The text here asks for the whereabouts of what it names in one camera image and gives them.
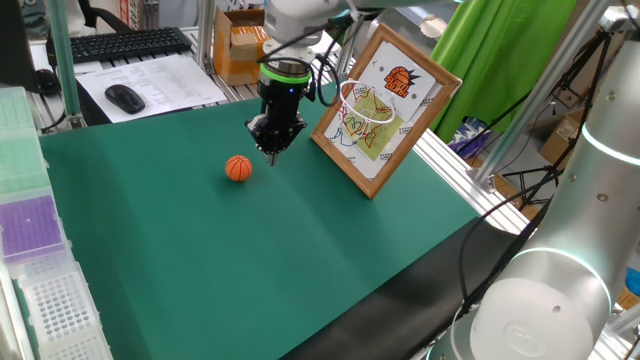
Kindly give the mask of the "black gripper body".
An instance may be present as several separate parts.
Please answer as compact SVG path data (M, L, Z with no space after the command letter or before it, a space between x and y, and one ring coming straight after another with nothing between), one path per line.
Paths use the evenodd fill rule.
M266 127L269 130L294 131L306 127L298 113L306 88L306 83L287 83L274 79L258 83L258 93L262 99L261 112L266 116Z

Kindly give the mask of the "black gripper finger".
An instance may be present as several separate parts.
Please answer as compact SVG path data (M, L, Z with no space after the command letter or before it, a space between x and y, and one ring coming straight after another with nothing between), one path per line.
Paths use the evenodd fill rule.
M246 121L245 126L256 143L257 149L265 155L267 165L274 166L276 163L276 143L267 115L256 115L253 119Z
M304 121L298 121L286 130L278 130L276 134L276 147L273 154L273 162L276 163L279 155L284 152L298 134L307 127Z

